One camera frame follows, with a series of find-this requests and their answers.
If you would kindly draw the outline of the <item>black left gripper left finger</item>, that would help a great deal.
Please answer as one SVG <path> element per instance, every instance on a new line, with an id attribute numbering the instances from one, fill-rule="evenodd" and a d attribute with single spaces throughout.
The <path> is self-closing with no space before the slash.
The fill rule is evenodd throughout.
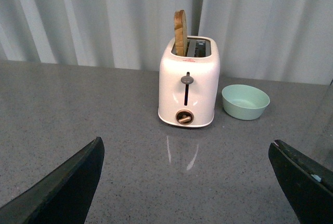
<path id="1" fill-rule="evenodd" d="M 104 155 L 103 140 L 97 137 L 1 207 L 1 223 L 85 223 Z"/>

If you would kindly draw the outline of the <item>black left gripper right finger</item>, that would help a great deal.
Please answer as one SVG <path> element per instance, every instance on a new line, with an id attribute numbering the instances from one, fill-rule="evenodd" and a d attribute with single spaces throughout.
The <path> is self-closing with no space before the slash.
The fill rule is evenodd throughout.
<path id="1" fill-rule="evenodd" d="M 332 223 L 332 171 L 281 140 L 268 158 L 300 223 Z"/>

